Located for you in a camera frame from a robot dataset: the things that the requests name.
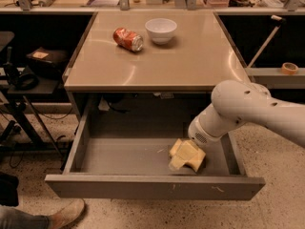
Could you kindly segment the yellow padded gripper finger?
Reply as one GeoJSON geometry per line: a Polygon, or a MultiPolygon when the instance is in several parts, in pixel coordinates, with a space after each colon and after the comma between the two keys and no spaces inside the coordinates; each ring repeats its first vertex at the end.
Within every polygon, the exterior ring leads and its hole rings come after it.
{"type": "Polygon", "coordinates": [[[173,156],[169,163],[169,168],[172,171],[178,171],[181,167],[183,167],[186,163],[186,160],[180,156],[173,156]]]}
{"type": "Polygon", "coordinates": [[[191,140],[184,140],[178,147],[176,155],[189,161],[198,155],[198,147],[191,140]]]}

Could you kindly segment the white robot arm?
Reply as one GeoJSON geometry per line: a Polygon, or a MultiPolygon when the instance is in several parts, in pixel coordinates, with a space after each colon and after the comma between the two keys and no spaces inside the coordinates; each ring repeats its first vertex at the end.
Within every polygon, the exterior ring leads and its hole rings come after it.
{"type": "Polygon", "coordinates": [[[188,138],[178,139],[170,149],[169,168],[177,171],[187,165],[197,171],[205,146],[247,122],[305,147],[304,104],[276,99],[260,84],[225,80],[213,88],[211,104],[191,122],[188,138]]]}

